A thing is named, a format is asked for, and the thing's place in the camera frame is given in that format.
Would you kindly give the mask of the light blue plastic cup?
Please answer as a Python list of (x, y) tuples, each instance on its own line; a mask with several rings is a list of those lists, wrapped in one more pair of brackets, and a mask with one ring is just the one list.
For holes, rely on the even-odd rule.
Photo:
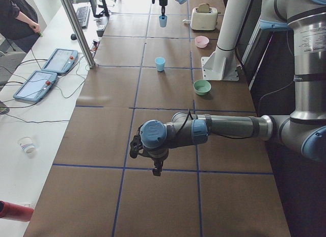
[(156, 65), (157, 71), (159, 71), (159, 72), (164, 71), (165, 62), (166, 62), (166, 60), (163, 57), (157, 57), (157, 58), (155, 58), (155, 65)]

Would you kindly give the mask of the cream toaster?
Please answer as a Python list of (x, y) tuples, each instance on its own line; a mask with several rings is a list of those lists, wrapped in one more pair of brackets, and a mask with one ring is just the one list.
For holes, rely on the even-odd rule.
[(198, 7), (193, 8), (190, 28), (196, 31), (212, 31), (215, 29), (218, 19), (216, 8), (209, 8), (208, 13), (198, 12)]

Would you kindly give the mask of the toast slice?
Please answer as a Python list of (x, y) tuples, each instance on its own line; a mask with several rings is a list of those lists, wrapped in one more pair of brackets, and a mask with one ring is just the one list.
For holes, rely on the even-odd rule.
[(210, 7), (208, 3), (201, 3), (198, 5), (198, 12), (199, 13), (209, 13)]

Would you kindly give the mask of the pink bowl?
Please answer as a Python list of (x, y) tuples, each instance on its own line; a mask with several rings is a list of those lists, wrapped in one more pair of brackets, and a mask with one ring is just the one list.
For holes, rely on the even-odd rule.
[(206, 36), (197, 36), (195, 38), (195, 46), (198, 48), (205, 48), (209, 43), (209, 39)]

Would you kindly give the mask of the black monitor stand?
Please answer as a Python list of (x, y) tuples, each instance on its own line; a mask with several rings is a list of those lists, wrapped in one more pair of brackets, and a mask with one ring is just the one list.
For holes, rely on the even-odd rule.
[(95, 18), (109, 17), (109, 11), (105, 0), (89, 0), (92, 13)]

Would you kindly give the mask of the green bowl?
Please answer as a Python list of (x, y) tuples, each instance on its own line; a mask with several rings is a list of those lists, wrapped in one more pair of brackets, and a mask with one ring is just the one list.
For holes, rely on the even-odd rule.
[(194, 82), (193, 88), (197, 95), (204, 96), (211, 90), (211, 84), (206, 80), (197, 80)]

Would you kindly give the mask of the black keyboard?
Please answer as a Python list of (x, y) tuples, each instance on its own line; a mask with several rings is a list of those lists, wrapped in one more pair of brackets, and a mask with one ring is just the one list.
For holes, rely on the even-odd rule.
[(86, 29), (88, 27), (89, 16), (90, 16), (89, 6), (83, 6), (77, 9), (76, 17), (82, 29)]

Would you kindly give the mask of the white pole with base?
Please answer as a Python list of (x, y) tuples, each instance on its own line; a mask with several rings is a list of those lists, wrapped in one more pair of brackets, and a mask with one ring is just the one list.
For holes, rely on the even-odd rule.
[(207, 81), (238, 81), (235, 48), (251, 0), (228, 0), (215, 51), (202, 57), (202, 74)]

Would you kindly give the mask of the upper blue teach pendant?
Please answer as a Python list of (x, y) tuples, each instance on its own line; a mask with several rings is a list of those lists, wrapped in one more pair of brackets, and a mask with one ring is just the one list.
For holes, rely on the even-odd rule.
[(73, 67), (77, 59), (78, 51), (56, 48), (42, 67), (42, 70), (64, 75)]

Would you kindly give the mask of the blue teach pendant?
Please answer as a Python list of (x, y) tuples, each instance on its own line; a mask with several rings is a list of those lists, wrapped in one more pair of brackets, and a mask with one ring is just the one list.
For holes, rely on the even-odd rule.
[(78, 51), (56, 48), (42, 67), (42, 70), (64, 75), (73, 67), (77, 59)]
[(55, 72), (36, 70), (15, 92), (13, 98), (19, 101), (38, 102), (51, 89), (57, 77)]

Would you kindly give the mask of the white paper cup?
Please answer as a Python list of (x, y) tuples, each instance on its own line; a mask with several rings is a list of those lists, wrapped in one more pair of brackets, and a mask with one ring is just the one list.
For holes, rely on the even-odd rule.
[(35, 144), (30, 137), (21, 138), (17, 144), (20, 146), (22, 151), (26, 154), (30, 154), (35, 150)]

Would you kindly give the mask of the lower blue teach pendant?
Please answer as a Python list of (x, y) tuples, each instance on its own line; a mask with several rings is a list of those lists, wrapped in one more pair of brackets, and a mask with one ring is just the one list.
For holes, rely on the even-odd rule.
[(57, 77), (55, 72), (36, 70), (15, 92), (13, 98), (19, 101), (38, 102), (51, 89)]

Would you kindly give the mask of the person in dark clothes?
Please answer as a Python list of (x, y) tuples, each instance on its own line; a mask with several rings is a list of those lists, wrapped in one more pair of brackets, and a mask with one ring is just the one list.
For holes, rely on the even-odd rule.
[(25, 53), (41, 35), (38, 15), (26, 0), (1, 0), (1, 35)]

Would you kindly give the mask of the red cylinder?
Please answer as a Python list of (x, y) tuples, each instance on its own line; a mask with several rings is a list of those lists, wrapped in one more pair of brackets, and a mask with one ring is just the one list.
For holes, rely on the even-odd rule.
[(2, 219), (28, 222), (31, 220), (33, 213), (34, 213), (33, 208), (1, 201)]

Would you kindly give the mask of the aluminium frame post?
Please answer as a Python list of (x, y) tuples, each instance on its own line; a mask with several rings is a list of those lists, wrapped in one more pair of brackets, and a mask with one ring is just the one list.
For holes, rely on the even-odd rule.
[(62, 6), (68, 16), (69, 22), (73, 28), (74, 33), (77, 36), (77, 41), (79, 43), (79, 46), (81, 47), (81, 50), (84, 54), (84, 57), (88, 63), (88, 66), (90, 69), (95, 67), (95, 61), (93, 58), (93, 55), (90, 51), (90, 48), (88, 46), (88, 43), (86, 41), (86, 38), (84, 36), (83, 30), (81, 26), (79, 25), (77, 15), (75, 13), (75, 9), (72, 5), (71, 0), (61, 0)]

